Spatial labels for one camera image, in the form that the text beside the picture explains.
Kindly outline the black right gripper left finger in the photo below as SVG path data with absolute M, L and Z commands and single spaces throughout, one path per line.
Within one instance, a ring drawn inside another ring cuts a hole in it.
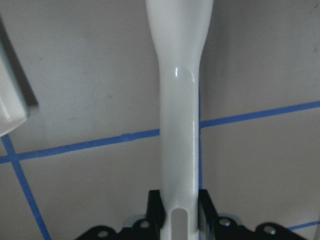
M 146 219 L 161 230 L 166 221 L 166 211 L 159 190 L 150 190 L 147 198 Z

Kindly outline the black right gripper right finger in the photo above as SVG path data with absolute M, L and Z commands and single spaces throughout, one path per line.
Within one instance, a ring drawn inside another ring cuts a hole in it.
M 209 192 L 206 189 L 198 190 L 198 229 L 200 232 L 211 232 L 218 212 Z

